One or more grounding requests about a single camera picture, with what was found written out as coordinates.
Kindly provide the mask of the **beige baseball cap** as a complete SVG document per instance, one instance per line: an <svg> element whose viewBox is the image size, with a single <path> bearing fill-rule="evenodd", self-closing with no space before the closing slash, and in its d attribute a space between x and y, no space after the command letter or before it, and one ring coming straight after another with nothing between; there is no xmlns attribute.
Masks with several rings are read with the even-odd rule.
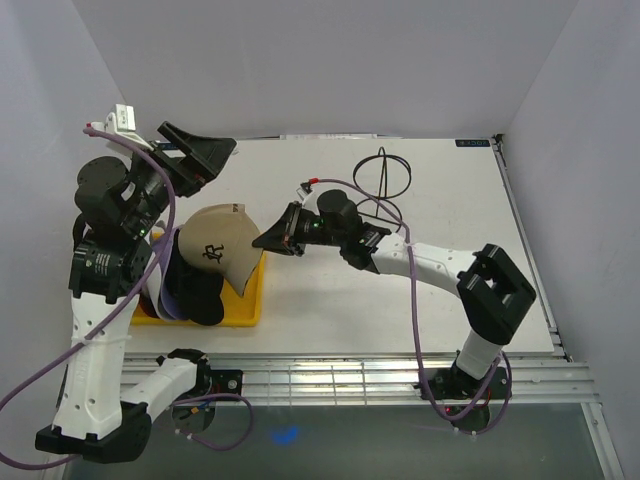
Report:
<svg viewBox="0 0 640 480"><path fill-rule="evenodd" d="M253 246L260 230L241 203L202 208L180 227L178 250L191 267L219 273L240 297L263 250Z"/></svg>

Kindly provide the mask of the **black NY baseball cap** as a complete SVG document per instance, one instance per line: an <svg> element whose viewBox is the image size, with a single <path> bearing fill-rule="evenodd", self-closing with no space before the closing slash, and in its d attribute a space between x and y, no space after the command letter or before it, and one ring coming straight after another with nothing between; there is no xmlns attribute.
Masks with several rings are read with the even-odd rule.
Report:
<svg viewBox="0 0 640 480"><path fill-rule="evenodd" d="M223 281L219 273L201 271L189 265L174 241L167 288L189 320L203 326L214 326L221 321L224 307L219 295Z"/></svg>

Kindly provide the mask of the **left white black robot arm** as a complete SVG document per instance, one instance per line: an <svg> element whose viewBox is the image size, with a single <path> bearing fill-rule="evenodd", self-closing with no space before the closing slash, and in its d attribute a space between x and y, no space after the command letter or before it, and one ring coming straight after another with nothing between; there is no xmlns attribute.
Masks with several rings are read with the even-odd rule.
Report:
<svg viewBox="0 0 640 480"><path fill-rule="evenodd" d="M176 201L214 180L235 149L231 138L187 133L170 123L160 134L178 149L162 148L132 134L89 125L90 135L128 149L129 163L102 156L77 176L74 252L69 288L73 332L64 388L52 423L40 430L35 446L95 463L123 463L144 451L154 421L177 400L201 399L215 379L206 355L177 349L158 368L122 391L125 345L139 294L160 269L166 243L152 247L149 234Z"/></svg>

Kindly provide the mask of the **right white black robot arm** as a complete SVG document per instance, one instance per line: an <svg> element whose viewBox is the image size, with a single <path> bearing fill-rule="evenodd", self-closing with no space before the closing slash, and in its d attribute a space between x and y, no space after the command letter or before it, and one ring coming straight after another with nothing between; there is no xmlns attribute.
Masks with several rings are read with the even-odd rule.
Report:
<svg viewBox="0 0 640 480"><path fill-rule="evenodd" d="M452 392L474 397L536 299L536 292L499 246L479 251L445 249L403 239L366 222L339 189L322 193L315 211L290 203L283 215L252 242L271 253L301 256L309 245L336 247L357 270L412 278L460 299L470 333L446 379Z"/></svg>

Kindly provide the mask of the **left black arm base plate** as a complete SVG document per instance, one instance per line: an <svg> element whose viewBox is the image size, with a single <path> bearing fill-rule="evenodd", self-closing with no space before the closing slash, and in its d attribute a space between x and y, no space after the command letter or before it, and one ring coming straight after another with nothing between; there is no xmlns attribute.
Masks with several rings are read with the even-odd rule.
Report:
<svg viewBox="0 0 640 480"><path fill-rule="evenodd" d="M242 394L244 380L242 370L213 369L205 378L208 381L205 394Z"/></svg>

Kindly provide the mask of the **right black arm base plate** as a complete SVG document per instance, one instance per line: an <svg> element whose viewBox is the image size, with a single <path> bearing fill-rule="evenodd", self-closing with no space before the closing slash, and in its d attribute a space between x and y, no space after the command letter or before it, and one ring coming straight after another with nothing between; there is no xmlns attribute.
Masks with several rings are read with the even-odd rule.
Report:
<svg viewBox="0 0 640 480"><path fill-rule="evenodd" d="M464 373L454 373L451 368L432 368L425 371L429 387L436 401L471 401L481 389L483 380L475 380ZM507 371L498 367L486 390L480 396L482 401L504 400L508 393Z"/></svg>

